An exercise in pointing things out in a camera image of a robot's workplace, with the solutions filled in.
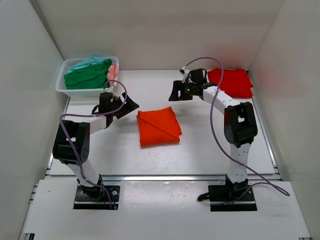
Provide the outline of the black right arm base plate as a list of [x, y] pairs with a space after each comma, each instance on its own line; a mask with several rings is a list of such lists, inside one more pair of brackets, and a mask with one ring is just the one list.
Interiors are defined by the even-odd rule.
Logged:
[[198, 202], [207, 200], [211, 212], [255, 212], [258, 210], [248, 179], [233, 183], [226, 176], [224, 184], [211, 184], [208, 186], [208, 192], [197, 197]]

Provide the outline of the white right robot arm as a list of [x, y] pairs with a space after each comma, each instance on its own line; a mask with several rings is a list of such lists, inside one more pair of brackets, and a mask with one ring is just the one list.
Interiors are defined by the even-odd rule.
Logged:
[[223, 114], [223, 133], [230, 146], [230, 159], [225, 184], [218, 190], [219, 196], [236, 200], [248, 189], [247, 164], [252, 142], [258, 134], [253, 105], [241, 102], [218, 89], [215, 83], [208, 82], [207, 71], [203, 68], [179, 71], [182, 80], [173, 82], [170, 102], [189, 101], [194, 96], [211, 104], [210, 112], [216, 109]]

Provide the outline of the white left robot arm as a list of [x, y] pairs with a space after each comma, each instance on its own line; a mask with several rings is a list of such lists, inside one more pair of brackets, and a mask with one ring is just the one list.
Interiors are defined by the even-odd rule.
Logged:
[[[125, 92], [121, 97], [111, 92], [103, 92], [91, 115], [64, 114], [59, 120], [52, 155], [72, 170], [80, 189], [93, 201], [100, 201], [109, 194], [101, 175], [89, 161], [90, 136], [108, 128], [114, 118], [120, 119], [139, 107]], [[82, 117], [84, 121], [65, 119], [67, 116]]]

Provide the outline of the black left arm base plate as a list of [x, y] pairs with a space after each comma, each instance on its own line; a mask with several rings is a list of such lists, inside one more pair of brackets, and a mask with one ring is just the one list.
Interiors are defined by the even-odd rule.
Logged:
[[120, 183], [105, 182], [103, 185], [110, 197], [99, 187], [90, 189], [87, 186], [78, 184], [73, 208], [75, 210], [118, 210], [121, 193]]

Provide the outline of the orange t shirt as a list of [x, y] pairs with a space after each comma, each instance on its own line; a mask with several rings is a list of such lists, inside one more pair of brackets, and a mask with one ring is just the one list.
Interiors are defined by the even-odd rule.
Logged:
[[142, 148], [178, 144], [181, 126], [172, 107], [138, 111], [139, 142]]

